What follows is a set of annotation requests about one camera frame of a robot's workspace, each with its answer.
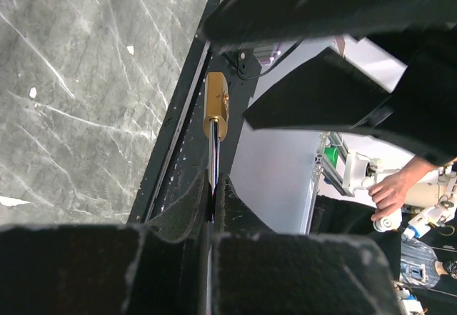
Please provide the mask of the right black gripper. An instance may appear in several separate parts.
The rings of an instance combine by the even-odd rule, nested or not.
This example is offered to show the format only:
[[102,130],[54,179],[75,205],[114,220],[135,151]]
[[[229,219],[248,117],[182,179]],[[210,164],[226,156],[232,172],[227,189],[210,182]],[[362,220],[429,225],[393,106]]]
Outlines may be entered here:
[[456,158],[456,29],[351,39],[295,68],[243,114],[252,129],[372,136],[432,166]]

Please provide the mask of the aluminium frame rail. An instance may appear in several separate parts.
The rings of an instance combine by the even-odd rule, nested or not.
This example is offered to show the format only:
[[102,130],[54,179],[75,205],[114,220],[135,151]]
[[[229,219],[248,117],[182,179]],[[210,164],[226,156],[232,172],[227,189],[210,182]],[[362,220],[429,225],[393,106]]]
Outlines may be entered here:
[[314,195],[317,195],[318,185],[323,177],[340,195],[348,196],[348,192],[343,189],[343,177],[337,171],[338,161],[341,160],[343,165],[346,165],[347,156],[348,147],[339,133],[320,133],[311,177]]

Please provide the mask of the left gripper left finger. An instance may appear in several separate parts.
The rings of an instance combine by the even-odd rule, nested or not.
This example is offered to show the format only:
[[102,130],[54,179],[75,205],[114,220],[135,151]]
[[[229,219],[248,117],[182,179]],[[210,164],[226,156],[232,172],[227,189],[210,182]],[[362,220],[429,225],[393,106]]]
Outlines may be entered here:
[[143,224],[5,225],[3,314],[205,314],[209,178]]

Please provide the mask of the person's hand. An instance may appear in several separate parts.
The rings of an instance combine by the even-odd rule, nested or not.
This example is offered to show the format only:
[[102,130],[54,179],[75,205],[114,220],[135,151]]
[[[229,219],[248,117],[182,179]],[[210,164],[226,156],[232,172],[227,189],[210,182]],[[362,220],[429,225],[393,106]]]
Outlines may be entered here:
[[372,186],[368,194],[376,204],[376,210],[371,220],[378,221],[400,209],[405,203],[408,190],[435,169],[437,166],[415,156],[399,172]]

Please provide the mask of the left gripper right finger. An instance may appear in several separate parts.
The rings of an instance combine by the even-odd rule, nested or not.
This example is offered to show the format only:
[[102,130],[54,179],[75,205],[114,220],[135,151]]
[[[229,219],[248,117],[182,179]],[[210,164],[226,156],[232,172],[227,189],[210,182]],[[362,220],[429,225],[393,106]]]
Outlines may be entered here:
[[349,234],[277,234],[238,197],[216,189],[214,314],[398,314],[381,240]]

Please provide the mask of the white teleoperation device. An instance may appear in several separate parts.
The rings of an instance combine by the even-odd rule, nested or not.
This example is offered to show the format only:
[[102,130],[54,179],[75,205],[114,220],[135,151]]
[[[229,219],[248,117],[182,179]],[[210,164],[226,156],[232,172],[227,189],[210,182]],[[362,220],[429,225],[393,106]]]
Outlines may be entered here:
[[357,190],[368,191],[377,207],[372,221],[379,232],[401,227],[403,206],[418,207],[420,211],[408,221],[403,233],[409,239],[419,239],[454,219],[456,160],[437,167],[414,157],[400,169],[384,169],[380,159],[350,150],[343,190],[349,196]]

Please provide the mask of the small brass long-shackle padlock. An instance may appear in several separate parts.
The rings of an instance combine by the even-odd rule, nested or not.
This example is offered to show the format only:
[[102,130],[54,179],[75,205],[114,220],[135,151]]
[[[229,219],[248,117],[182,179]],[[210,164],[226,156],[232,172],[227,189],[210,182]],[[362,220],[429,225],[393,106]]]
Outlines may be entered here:
[[215,219],[215,195],[219,179],[220,143],[226,138],[229,122],[229,91],[222,72],[209,72],[205,78],[203,130],[209,140],[208,177],[209,218]]

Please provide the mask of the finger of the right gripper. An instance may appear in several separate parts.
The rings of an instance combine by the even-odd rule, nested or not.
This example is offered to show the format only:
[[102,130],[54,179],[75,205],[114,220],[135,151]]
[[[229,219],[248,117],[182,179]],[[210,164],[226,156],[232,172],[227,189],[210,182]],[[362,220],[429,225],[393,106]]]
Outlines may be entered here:
[[218,49],[368,36],[456,22],[456,0],[223,0],[201,35]]

